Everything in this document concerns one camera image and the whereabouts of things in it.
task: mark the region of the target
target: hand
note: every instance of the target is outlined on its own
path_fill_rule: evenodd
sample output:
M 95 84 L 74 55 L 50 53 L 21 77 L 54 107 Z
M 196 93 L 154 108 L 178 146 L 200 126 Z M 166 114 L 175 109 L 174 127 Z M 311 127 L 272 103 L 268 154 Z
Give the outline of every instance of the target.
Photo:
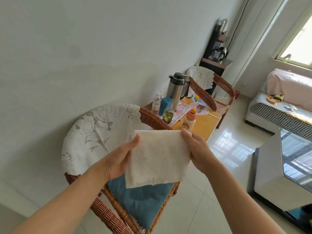
M 191 149 L 191 160 L 195 167 L 206 174 L 209 166 L 217 161 L 217 158 L 209 149 L 205 139 L 196 133 L 189 133 L 186 129 L 181 130 L 181 136 Z
M 125 173 L 131 150 L 139 143 L 140 135 L 136 135 L 132 141 L 119 146 L 100 160 L 103 163 L 107 180 L 115 179 Z

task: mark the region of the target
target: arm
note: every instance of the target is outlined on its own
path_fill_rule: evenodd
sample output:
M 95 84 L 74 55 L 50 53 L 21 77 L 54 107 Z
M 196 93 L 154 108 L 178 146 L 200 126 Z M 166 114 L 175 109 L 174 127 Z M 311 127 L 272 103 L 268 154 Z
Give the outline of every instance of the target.
M 285 234 L 240 187 L 201 136 L 191 135 L 185 129 L 181 134 L 190 146 L 193 164 L 207 176 L 233 234 Z
M 92 165 L 57 197 L 39 209 L 12 234 L 70 234 L 81 222 L 103 185 L 121 176 L 126 169 L 131 149 L 140 137 L 118 147 Z

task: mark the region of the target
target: wooden table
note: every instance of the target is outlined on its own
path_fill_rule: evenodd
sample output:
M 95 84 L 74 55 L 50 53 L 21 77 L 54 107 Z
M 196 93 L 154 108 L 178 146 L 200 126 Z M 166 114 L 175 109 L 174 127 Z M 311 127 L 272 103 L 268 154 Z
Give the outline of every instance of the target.
M 191 104 L 193 103 L 193 101 L 188 98 L 185 98 L 185 103 Z M 152 103 L 150 103 L 149 105 L 146 105 L 145 108 L 147 110 L 151 110 Z M 197 115 L 196 122 L 192 130 L 193 132 L 202 136 L 205 139 L 205 141 L 208 141 L 209 137 L 213 133 L 214 129 L 216 128 L 216 125 L 219 123 L 220 118 L 221 118 L 221 115 L 217 112 L 209 110 L 209 113 L 212 114 L 213 116 L 209 114 Z M 171 128 L 174 130 L 181 130 L 181 125 L 185 117 L 186 117 L 186 114 L 182 117 L 181 121 L 176 122 Z

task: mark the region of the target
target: water bottle label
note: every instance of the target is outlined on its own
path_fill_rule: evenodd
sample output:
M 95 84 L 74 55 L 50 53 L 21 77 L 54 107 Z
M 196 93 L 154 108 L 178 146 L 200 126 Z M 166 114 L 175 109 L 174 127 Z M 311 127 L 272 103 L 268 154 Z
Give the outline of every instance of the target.
M 152 105 L 152 110 L 159 111 L 160 105 Z

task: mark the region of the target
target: blue seat cushion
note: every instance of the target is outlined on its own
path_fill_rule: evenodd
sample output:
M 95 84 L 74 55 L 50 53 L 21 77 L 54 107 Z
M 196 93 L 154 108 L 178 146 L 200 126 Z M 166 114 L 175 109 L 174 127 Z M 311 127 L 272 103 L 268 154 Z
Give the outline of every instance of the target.
M 107 182 L 110 192 L 144 229 L 150 228 L 174 183 L 126 189 L 124 174 Z

